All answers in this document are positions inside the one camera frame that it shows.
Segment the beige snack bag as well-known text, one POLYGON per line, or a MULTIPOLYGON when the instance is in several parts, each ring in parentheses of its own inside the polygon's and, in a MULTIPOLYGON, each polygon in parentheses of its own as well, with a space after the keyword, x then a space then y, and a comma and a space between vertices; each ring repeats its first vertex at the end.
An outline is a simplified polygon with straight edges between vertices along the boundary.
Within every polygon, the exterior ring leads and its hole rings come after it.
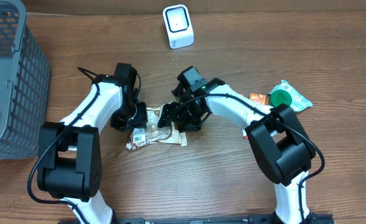
POLYGON ((187 145, 186 134, 180 133, 175 128, 174 123, 164 128, 157 126, 161 117, 162 108, 163 106, 147 108, 148 121, 146 128, 135 128, 133 130, 126 143, 127 150, 140 150, 143 147, 156 143, 177 144, 180 146, 187 145))

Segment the orange small carton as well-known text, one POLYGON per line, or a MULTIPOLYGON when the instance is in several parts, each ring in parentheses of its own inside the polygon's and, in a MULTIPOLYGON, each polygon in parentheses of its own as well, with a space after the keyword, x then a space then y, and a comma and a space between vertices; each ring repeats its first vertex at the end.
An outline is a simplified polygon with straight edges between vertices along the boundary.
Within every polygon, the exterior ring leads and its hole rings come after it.
POLYGON ((255 103, 259 103, 262 105, 268 105, 268 95, 262 95, 262 94, 257 94, 257 93, 250 93, 249 95, 249 99, 251 101, 254 101, 255 103))

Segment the green lid jar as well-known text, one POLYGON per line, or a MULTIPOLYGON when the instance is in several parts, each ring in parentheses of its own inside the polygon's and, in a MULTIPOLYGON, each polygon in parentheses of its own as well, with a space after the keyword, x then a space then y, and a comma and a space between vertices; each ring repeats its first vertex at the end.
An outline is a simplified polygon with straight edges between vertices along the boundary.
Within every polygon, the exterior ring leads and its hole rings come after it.
POLYGON ((290 106, 293 102, 291 95, 285 90, 276 90, 270 94, 269 103, 273 107, 281 104, 290 106))

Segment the teal snack packet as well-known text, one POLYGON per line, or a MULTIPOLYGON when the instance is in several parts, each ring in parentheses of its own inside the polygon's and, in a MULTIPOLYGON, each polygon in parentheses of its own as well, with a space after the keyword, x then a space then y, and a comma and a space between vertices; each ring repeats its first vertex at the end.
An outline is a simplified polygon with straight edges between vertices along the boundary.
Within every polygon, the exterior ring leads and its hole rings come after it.
POLYGON ((290 107, 294 110, 294 112, 301 112, 301 111, 304 111, 306 108, 312 107, 312 103, 307 98, 305 98, 302 94, 300 94, 286 80, 282 80, 280 84, 276 85, 269 92, 269 98, 270 98, 270 94, 276 90, 285 90, 291 95, 293 102, 290 105, 290 107))

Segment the red stick packet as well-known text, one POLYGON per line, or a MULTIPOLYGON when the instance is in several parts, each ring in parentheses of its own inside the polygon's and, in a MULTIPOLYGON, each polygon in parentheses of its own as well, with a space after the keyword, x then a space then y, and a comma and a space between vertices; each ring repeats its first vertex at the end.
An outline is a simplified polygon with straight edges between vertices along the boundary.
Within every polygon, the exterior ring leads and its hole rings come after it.
POLYGON ((243 139, 248 139, 247 133, 244 129, 242 129, 243 139))

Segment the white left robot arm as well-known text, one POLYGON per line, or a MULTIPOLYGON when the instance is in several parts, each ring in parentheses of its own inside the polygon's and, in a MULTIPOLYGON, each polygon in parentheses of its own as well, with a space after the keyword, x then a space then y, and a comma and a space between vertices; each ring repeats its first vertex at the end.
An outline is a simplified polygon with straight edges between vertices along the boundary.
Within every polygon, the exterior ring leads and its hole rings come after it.
POLYGON ((116 223, 100 192, 100 133, 106 124, 118 131, 146 127, 141 78, 128 63, 118 63, 112 75, 79 71, 91 80, 91 90, 70 115, 42 125, 27 191, 36 202, 67 205, 76 223, 116 223))

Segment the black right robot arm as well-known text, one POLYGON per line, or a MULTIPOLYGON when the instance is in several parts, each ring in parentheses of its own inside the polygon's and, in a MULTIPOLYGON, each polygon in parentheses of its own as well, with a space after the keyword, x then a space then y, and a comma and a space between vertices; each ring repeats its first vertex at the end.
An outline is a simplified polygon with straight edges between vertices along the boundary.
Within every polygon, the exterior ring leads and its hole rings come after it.
POLYGON ((158 127, 175 125, 180 132, 198 131, 210 115, 223 117, 246 132, 262 173, 274 184, 275 223, 311 223, 306 181, 317 147, 293 109, 262 105, 235 92, 224 81, 206 80, 190 66, 177 77, 176 101, 163 106, 158 127))

